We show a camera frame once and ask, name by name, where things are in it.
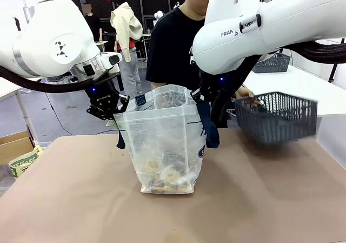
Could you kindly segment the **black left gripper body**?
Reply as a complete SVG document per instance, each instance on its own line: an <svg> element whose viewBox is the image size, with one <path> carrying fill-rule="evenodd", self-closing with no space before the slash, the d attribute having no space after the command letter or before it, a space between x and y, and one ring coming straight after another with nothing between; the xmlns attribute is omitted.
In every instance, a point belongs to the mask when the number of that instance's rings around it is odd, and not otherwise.
<svg viewBox="0 0 346 243"><path fill-rule="evenodd" d="M102 83L86 90L90 103L105 113L115 113L119 92L113 83Z"/></svg>

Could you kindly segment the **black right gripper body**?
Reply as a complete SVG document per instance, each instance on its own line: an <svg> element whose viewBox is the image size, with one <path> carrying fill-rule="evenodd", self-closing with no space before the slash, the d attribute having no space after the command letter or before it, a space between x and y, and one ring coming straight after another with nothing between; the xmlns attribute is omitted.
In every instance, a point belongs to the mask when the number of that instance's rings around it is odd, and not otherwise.
<svg viewBox="0 0 346 243"><path fill-rule="evenodd" d="M202 74L199 86L199 96L201 101L212 102L218 92L218 76L212 74Z"/></svg>

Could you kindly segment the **person's left hand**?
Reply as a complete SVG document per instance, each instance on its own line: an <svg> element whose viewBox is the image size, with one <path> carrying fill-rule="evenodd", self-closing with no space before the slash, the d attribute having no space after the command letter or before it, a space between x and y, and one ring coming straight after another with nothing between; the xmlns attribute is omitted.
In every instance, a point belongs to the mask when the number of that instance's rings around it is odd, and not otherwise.
<svg viewBox="0 0 346 243"><path fill-rule="evenodd" d="M255 99L255 95L250 89L248 89L245 86L240 86L238 90L235 92L235 98L239 99L239 98L245 98L245 97L249 97L254 105L261 104L260 101Z"/></svg>

